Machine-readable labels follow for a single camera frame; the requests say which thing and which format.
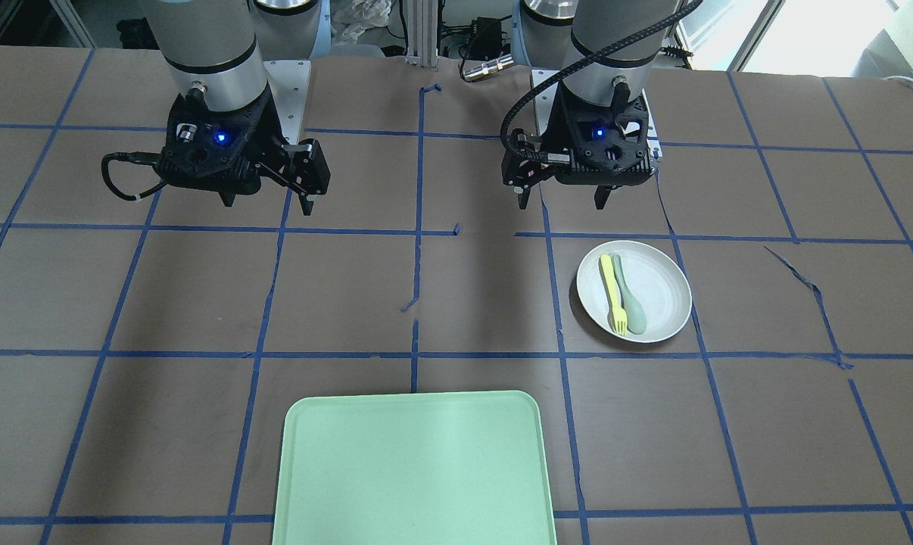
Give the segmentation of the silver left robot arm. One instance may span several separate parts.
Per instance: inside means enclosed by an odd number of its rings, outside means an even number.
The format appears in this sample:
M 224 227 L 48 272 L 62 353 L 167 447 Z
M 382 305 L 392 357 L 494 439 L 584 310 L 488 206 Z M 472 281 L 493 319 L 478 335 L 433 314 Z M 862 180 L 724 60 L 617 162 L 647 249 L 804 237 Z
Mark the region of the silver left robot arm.
M 613 191 L 656 173 L 647 141 L 644 89 L 653 62 L 696 1 L 580 1 L 563 66 L 509 108 L 500 124 L 502 182 L 519 208 L 541 182 L 595 189 L 595 207 Z

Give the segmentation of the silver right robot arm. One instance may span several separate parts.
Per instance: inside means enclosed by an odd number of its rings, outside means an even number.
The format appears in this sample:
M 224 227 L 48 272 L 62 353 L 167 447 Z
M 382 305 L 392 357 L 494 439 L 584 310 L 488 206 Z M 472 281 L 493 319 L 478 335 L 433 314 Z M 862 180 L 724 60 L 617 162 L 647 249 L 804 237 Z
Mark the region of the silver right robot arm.
M 177 86 L 157 153 L 127 153 L 167 186 L 217 194 L 226 207 L 270 179 L 304 215 L 331 170 L 302 134 L 312 58 L 331 49 L 326 1 L 145 1 Z

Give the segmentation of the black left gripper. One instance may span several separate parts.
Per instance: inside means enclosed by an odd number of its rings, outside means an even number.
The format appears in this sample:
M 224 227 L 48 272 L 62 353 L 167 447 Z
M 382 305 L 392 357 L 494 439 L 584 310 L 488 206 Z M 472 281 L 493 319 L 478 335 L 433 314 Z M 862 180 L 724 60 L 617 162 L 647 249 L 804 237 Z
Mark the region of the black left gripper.
M 551 177 L 561 184 L 597 186 L 594 206 L 604 210 L 613 190 L 654 175 L 647 124 L 646 102 L 633 98 L 623 79 L 612 84 L 604 104 L 587 102 L 560 83 L 544 133 L 509 134 L 516 152 L 506 151 L 502 159 L 503 183 L 516 188 L 520 210 L 528 207 L 533 187 Z

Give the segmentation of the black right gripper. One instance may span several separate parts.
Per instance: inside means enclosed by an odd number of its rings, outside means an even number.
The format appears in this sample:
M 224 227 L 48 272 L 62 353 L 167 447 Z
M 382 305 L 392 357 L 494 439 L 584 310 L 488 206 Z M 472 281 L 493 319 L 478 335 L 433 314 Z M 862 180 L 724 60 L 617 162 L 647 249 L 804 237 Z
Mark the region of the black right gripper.
M 331 182 L 317 139 L 284 141 L 269 86 L 252 103 L 217 113 L 200 83 L 170 108 L 157 175 L 170 186 L 215 192 L 224 207 L 234 206 L 236 196 L 258 193 L 267 177 L 298 195 L 304 216 L 312 215 L 315 196 L 325 195 Z

